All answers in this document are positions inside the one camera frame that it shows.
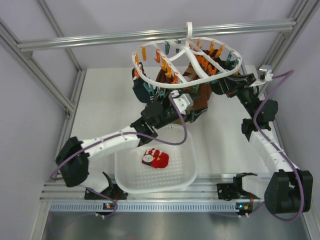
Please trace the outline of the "white round clip hanger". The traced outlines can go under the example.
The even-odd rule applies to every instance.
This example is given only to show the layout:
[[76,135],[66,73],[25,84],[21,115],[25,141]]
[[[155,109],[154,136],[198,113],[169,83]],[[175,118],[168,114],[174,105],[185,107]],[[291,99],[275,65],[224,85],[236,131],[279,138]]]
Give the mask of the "white round clip hanger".
[[[192,22],[186,23],[185,38],[169,38],[152,40],[143,43],[132,53],[134,74],[141,77],[152,88],[183,89],[200,84],[211,84],[229,75],[236,75],[243,63],[241,54],[228,44],[212,37],[193,37]],[[228,65],[234,64],[227,70],[211,58],[214,50],[218,49],[215,58],[220,58]],[[169,70],[162,70],[162,56],[169,63]],[[199,79],[187,82],[183,73],[189,63],[199,76]]]

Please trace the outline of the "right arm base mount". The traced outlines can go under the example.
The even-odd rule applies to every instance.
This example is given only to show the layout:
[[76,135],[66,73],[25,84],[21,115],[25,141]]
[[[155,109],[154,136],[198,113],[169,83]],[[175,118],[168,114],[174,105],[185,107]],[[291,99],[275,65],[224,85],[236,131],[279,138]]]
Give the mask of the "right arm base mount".
[[231,201],[237,199],[249,199],[250,192],[247,192],[242,187],[242,178],[246,176],[257,176],[252,172],[237,173],[232,178],[232,183],[218,183],[217,193],[219,200]]

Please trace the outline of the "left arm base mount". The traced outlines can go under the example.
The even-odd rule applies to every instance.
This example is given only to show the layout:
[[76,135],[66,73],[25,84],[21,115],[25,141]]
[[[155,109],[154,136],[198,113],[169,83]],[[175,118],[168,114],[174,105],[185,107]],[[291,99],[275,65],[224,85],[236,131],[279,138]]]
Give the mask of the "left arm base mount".
[[99,194],[96,194],[90,190],[86,190],[84,194],[85,200],[106,200],[104,196],[109,197],[112,200],[126,200],[128,197],[128,193],[124,192],[119,188],[117,184],[113,186],[113,188],[108,187],[106,190],[102,191]]

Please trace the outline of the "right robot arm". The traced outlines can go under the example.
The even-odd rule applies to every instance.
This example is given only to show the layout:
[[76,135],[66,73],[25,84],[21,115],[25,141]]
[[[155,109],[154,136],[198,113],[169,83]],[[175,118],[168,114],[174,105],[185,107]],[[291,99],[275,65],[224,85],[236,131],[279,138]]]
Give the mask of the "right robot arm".
[[311,208],[313,176],[297,167],[276,142],[270,122],[275,120],[278,102],[267,95],[260,100],[254,87],[258,80],[253,74],[231,75],[219,81],[222,93],[237,97],[249,118],[241,124],[241,132],[256,149],[270,175],[268,181],[256,173],[238,173],[233,178],[233,192],[238,198],[253,195],[262,199],[267,210],[280,214],[295,213],[298,218]]

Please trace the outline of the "red santa sock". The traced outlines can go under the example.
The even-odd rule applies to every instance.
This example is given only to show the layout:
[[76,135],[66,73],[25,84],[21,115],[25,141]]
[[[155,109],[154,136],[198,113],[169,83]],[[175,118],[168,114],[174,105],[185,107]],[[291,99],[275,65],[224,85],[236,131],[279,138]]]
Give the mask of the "red santa sock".
[[169,155],[157,148],[147,149],[142,157],[141,163],[154,169],[164,169],[169,164]]

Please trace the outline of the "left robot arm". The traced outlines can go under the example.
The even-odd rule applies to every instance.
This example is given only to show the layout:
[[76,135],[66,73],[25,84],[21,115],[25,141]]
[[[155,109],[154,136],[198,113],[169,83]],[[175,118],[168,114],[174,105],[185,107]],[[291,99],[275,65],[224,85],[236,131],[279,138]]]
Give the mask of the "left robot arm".
[[114,186],[130,194],[186,187],[198,171],[195,148],[186,127],[174,123],[192,123],[206,111],[180,98],[168,105],[149,102],[122,130],[87,140],[71,137],[55,162],[67,187],[89,188],[103,199]]

